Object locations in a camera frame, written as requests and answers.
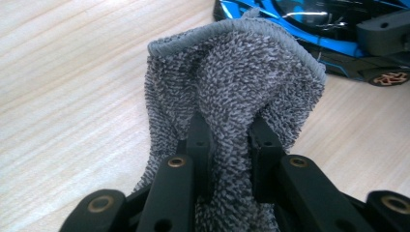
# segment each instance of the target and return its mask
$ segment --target black plastic part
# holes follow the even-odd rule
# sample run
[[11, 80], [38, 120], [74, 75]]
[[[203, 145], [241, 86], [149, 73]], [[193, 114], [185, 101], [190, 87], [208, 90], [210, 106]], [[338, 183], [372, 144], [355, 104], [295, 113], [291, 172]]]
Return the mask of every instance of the black plastic part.
[[127, 205], [125, 209], [126, 217], [129, 219], [127, 232], [135, 231], [141, 219], [142, 211], [145, 202], [150, 193], [151, 185], [148, 185], [136, 192], [133, 192], [127, 197]]
[[98, 190], [80, 201], [60, 231], [124, 231], [128, 225], [126, 216], [122, 214], [125, 205], [126, 197], [121, 191]]
[[[182, 146], [183, 144], [179, 144], [177, 150], [181, 150]], [[195, 113], [190, 120], [186, 154], [193, 159], [195, 166], [195, 196], [201, 196], [206, 202], [211, 200], [213, 194], [213, 153], [214, 144], [211, 130], [202, 115]]]
[[304, 231], [373, 231], [312, 160], [286, 156], [278, 177]]
[[357, 25], [360, 47], [375, 56], [406, 51], [410, 34], [410, 11], [386, 14]]
[[193, 169], [189, 156], [173, 156], [161, 163], [137, 232], [194, 230]]
[[285, 156], [278, 136], [262, 117], [256, 117], [249, 129], [252, 162], [252, 193], [259, 203], [274, 203], [278, 192], [275, 168]]
[[410, 199], [392, 191], [373, 191], [367, 196], [366, 215], [376, 231], [408, 232]]

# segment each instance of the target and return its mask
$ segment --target wood grain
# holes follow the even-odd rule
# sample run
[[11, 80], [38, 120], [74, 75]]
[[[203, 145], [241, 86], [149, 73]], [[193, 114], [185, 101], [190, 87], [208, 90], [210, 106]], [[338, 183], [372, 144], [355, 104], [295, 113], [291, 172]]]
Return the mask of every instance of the wood grain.
[[[213, 1], [0, 2], [0, 231], [57, 231], [85, 195], [125, 194], [150, 146], [148, 42], [212, 21]], [[292, 153], [340, 190], [410, 195], [410, 84], [330, 77]]]

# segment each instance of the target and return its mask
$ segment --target orange wheel rim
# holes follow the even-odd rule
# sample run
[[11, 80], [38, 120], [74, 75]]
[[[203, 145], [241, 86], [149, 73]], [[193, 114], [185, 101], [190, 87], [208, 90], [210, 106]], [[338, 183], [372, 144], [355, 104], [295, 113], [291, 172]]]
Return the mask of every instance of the orange wheel rim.
[[373, 82], [377, 85], [389, 86], [397, 85], [407, 81], [407, 73], [404, 72], [389, 72], [382, 74], [377, 78], [373, 79]]

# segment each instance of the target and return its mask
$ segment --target fabric fold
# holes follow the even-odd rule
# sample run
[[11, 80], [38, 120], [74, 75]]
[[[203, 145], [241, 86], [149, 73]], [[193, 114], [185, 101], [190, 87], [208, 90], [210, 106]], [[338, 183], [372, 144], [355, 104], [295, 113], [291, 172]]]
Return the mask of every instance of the fabric fold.
[[261, 115], [285, 150], [325, 86], [324, 67], [280, 26], [262, 18], [224, 20], [148, 45], [145, 92], [151, 151], [135, 189], [155, 178], [199, 111], [216, 145], [214, 197], [197, 203], [197, 231], [276, 231], [273, 205], [251, 194], [248, 129]]

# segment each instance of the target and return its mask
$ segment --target blue car body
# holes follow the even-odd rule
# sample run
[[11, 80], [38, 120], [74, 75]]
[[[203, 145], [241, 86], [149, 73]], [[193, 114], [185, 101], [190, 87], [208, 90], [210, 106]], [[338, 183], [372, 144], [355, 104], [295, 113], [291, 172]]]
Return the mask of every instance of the blue car body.
[[[409, 78], [410, 52], [371, 55], [358, 43], [356, 26], [376, 16], [410, 11], [410, 0], [219, 0], [216, 14], [219, 10], [220, 19], [239, 18], [251, 8], [259, 8], [261, 16], [297, 38], [331, 73], [374, 85], [370, 80], [387, 72], [405, 75], [398, 84]], [[410, 19], [403, 20], [410, 24]]]

